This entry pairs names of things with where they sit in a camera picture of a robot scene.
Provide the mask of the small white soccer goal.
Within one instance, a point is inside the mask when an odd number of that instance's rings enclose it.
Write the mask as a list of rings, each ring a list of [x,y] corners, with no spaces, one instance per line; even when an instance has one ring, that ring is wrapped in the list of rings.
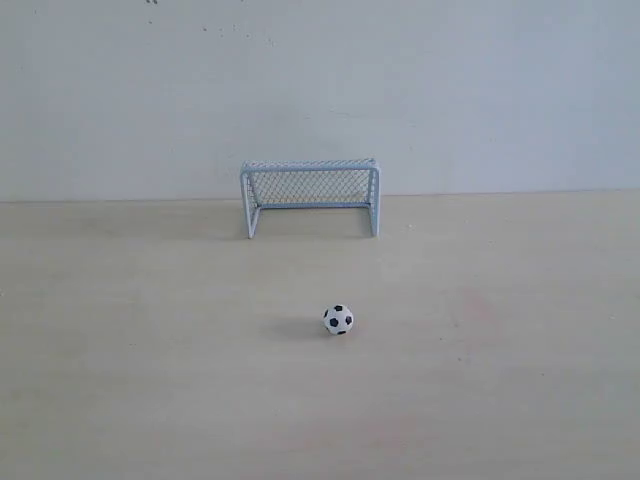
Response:
[[[248,161],[239,174],[247,237],[265,210],[364,209],[371,235],[380,232],[381,170],[373,158]]]

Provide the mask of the miniature black white soccer ball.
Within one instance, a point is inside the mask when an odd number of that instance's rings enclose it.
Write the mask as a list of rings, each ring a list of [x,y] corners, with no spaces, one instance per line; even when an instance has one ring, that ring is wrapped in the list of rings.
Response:
[[[347,306],[337,304],[324,312],[323,323],[329,334],[344,335],[353,328],[354,315]]]

